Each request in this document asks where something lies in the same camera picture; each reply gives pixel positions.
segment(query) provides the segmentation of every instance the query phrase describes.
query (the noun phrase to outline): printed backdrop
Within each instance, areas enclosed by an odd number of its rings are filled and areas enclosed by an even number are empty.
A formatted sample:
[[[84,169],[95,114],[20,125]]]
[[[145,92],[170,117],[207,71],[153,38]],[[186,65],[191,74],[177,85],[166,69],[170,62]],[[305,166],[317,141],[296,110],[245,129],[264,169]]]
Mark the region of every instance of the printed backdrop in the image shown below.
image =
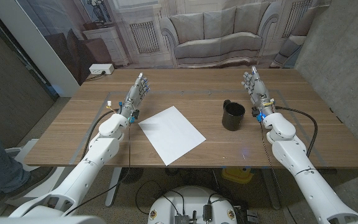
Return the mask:
[[[17,0],[79,84],[115,68],[292,67],[318,0]]]

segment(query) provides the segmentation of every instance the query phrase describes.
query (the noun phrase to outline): robotic hand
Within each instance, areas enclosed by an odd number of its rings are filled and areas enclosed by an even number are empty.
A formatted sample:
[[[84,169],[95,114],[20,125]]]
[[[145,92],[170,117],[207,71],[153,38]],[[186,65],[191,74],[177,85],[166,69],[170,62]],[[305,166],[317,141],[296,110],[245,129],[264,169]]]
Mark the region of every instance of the robotic hand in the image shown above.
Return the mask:
[[[270,100],[269,91],[266,89],[265,84],[261,81],[255,66],[252,66],[252,74],[245,72],[243,77],[244,82],[241,82],[241,84],[248,91],[251,96],[251,102],[254,105],[260,102],[262,98]]]
[[[150,85],[148,85],[147,82],[147,78],[143,78],[143,73],[141,73],[125,97],[125,102],[120,110],[119,114],[126,118],[130,118],[132,122],[133,118],[137,119],[137,115],[139,115],[139,111],[137,109],[144,96],[150,90]]]
[[[252,74],[245,72],[243,77],[244,82],[241,84],[248,91],[251,102],[254,104],[252,115],[261,122],[266,116],[273,113],[274,99],[270,99],[269,91],[260,79],[255,66],[252,66]]]

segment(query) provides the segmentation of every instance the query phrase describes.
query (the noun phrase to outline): white paper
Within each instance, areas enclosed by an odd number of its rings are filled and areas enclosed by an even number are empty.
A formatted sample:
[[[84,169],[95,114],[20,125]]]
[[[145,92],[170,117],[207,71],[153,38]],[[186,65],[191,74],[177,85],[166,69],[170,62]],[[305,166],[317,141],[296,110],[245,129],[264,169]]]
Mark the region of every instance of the white paper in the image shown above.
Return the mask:
[[[147,118],[139,126],[166,166],[205,141],[174,106]]]

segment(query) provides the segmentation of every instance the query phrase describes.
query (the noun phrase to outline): white robotic arm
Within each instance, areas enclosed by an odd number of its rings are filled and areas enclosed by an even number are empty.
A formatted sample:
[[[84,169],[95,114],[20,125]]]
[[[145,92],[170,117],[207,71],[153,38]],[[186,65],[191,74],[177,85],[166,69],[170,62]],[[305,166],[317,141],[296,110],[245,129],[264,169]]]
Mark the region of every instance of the white robotic arm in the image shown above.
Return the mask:
[[[100,125],[99,133],[89,144],[88,153],[66,179],[55,190],[17,208],[10,217],[64,217],[75,214],[72,210],[84,199],[100,168],[117,154],[124,137],[122,130],[137,118],[137,108],[149,90],[147,79],[140,74],[119,113]],[[53,208],[48,207],[50,202],[54,202]]]
[[[272,144],[274,157],[294,176],[318,223],[357,221],[358,213],[341,201],[306,156],[306,146],[296,136],[294,125],[282,114],[274,113],[274,101],[255,67],[252,67],[252,74],[244,74],[242,85],[259,110],[261,122],[271,129],[267,139]]]

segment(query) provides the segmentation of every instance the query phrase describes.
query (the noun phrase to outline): wall outlet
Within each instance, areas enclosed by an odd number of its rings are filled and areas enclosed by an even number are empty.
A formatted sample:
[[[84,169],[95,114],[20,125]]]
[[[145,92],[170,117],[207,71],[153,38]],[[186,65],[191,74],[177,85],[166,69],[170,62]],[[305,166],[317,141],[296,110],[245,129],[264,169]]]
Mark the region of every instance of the wall outlet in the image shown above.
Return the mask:
[[[112,64],[93,64],[90,66],[89,70],[92,75],[102,74],[103,71],[105,71],[106,74],[112,74],[114,66]]]

